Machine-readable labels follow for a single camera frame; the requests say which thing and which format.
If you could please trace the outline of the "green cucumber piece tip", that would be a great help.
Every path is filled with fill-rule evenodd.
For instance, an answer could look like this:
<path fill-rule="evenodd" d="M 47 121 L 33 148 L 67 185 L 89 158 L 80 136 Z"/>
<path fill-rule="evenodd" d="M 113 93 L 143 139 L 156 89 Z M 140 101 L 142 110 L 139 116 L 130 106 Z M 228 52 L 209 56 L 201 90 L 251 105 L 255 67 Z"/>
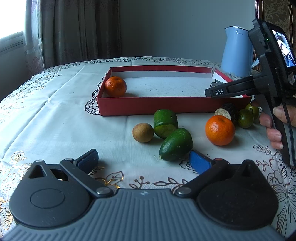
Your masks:
<path fill-rule="evenodd" d="M 193 148 L 193 139 L 188 130 L 177 128 L 162 143 L 159 158 L 165 161 L 177 161 Z"/>

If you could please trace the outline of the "orange tangerine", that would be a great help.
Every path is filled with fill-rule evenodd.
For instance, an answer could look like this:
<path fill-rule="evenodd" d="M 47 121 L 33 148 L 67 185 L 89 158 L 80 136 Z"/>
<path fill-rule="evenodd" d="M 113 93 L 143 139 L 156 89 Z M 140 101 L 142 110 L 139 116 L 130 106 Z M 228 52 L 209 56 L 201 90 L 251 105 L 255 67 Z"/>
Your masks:
<path fill-rule="evenodd" d="M 112 76 L 105 82 L 105 92 L 110 97 L 123 97 L 126 90 L 126 82 L 120 77 Z"/>
<path fill-rule="evenodd" d="M 228 118 L 222 115 L 215 115 L 206 122 L 205 134 L 212 144 L 225 146 L 234 139 L 235 126 Z"/>

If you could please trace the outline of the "dark sugarcane piece large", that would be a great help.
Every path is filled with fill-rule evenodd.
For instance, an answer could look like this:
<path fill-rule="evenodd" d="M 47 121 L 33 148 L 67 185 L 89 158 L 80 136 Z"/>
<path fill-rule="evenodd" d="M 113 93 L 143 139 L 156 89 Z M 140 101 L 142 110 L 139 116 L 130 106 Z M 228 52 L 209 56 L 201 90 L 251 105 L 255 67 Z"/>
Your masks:
<path fill-rule="evenodd" d="M 238 125 L 240 109 L 232 104 L 224 104 L 217 110 L 215 110 L 214 115 L 222 115 L 229 120 L 231 120 L 234 125 Z"/>

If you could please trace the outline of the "light blue electric kettle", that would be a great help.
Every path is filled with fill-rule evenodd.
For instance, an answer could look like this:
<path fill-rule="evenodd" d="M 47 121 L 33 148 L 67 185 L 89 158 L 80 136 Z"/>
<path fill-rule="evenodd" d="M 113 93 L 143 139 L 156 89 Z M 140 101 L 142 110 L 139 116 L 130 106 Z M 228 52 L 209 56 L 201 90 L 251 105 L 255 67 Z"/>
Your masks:
<path fill-rule="evenodd" d="M 224 72 L 243 78 L 248 77 L 251 68 L 259 64 L 259 60 L 253 61 L 253 45 L 248 36 L 248 30 L 229 26 L 225 28 L 226 44 L 221 62 Z"/>

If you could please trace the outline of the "red shallow cardboard box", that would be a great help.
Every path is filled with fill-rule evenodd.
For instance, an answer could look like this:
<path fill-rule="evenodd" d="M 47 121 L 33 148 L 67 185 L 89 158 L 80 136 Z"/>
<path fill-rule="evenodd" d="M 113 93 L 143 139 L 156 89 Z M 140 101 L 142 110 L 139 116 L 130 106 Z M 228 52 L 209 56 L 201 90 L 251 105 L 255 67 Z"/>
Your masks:
<path fill-rule="evenodd" d="M 110 97 L 105 85 L 101 85 L 96 101 L 101 116 L 153 114 L 158 109 L 170 109 L 175 113 L 210 113 L 225 103 L 238 108 L 246 107 L 250 96 L 211 98 L 205 89 L 219 80 L 231 82 L 231 78 L 215 67 L 177 65 L 142 65 L 112 67 L 106 79 L 117 76 L 127 85 L 123 97 Z"/>

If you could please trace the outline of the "sheer white curtain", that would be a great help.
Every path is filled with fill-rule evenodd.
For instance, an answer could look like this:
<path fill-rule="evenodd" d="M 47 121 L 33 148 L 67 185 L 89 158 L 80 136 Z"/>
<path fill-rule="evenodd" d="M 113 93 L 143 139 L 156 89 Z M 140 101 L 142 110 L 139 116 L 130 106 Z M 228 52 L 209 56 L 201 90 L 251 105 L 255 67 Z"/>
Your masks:
<path fill-rule="evenodd" d="M 42 10 L 40 0 L 27 0 L 23 31 L 26 68 L 31 78 L 45 69 L 42 36 Z"/>

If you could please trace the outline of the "dark brown curtain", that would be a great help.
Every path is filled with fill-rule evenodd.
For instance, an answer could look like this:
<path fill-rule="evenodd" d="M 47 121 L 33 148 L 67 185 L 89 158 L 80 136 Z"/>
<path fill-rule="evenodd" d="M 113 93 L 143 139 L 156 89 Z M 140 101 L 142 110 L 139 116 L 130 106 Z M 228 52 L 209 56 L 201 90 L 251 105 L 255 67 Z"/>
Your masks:
<path fill-rule="evenodd" d="M 45 68 L 121 55 L 119 1 L 42 1 Z"/>

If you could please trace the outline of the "window frame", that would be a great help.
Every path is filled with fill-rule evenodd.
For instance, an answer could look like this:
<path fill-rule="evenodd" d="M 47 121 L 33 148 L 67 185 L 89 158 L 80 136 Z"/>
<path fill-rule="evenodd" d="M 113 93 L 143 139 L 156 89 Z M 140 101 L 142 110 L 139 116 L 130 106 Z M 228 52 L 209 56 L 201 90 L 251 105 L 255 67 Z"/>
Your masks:
<path fill-rule="evenodd" d="M 24 46 L 23 32 L 13 33 L 3 37 L 0 40 L 0 55 L 10 53 L 11 51 Z"/>

